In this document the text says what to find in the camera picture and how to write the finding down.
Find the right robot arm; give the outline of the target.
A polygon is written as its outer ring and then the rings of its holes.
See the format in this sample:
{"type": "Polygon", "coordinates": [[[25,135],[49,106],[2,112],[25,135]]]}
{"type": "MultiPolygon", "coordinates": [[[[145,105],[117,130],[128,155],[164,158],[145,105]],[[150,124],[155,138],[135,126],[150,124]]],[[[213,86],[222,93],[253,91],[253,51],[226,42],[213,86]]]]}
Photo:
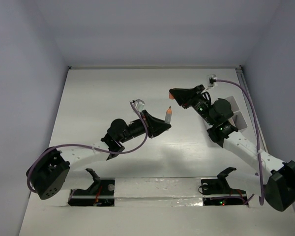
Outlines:
{"type": "Polygon", "coordinates": [[[212,102],[205,92],[203,85],[169,90],[171,99],[184,109],[193,108],[210,126],[207,133],[212,142],[256,171],[254,175],[240,174],[229,167],[218,175],[217,189],[227,193],[239,188],[258,196],[261,205],[267,202],[275,210],[285,211],[295,202],[295,162],[284,162],[249,141],[230,123],[234,115],[230,102],[222,98],[212,102]]]}

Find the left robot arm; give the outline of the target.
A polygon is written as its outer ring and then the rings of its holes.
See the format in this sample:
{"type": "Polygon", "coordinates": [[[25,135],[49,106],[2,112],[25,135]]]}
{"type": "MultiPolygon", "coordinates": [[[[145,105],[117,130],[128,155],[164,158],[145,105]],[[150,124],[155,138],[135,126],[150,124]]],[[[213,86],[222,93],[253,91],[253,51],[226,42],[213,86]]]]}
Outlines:
{"type": "Polygon", "coordinates": [[[30,192],[41,200],[65,189],[96,193],[102,180],[92,164],[136,152],[147,139],[172,127],[169,121],[155,118],[146,110],[135,114],[138,119],[129,123],[121,118],[113,120],[106,134],[92,145],[62,144],[45,149],[26,172],[30,192]]]}

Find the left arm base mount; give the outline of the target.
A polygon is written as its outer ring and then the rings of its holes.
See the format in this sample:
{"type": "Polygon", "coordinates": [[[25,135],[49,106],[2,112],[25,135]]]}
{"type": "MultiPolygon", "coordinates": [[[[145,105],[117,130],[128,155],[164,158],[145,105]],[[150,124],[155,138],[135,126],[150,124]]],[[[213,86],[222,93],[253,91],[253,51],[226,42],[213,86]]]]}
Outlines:
{"type": "Polygon", "coordinates": [[[71,207],[113,207],[115,205],[115,179],[102,179],[91,168],[86,171],[92,176],[93,183],[87,189],[72,189],[68,198],[71,207]]]}

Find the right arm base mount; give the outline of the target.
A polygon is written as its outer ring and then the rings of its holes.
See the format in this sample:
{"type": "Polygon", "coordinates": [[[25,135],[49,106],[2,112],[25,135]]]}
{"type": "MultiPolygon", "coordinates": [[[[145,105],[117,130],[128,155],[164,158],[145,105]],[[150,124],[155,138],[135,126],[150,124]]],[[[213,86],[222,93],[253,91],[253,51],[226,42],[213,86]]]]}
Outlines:
{"type": "Polygon", "coordinates": [[[226,177],[236,168],[228,167],[215,178],[201,179],[198,192],[203,196],[204,206],[240,206],[248,205],[247,195],[244,190],[234,189],[227,183],[226,177]]]}

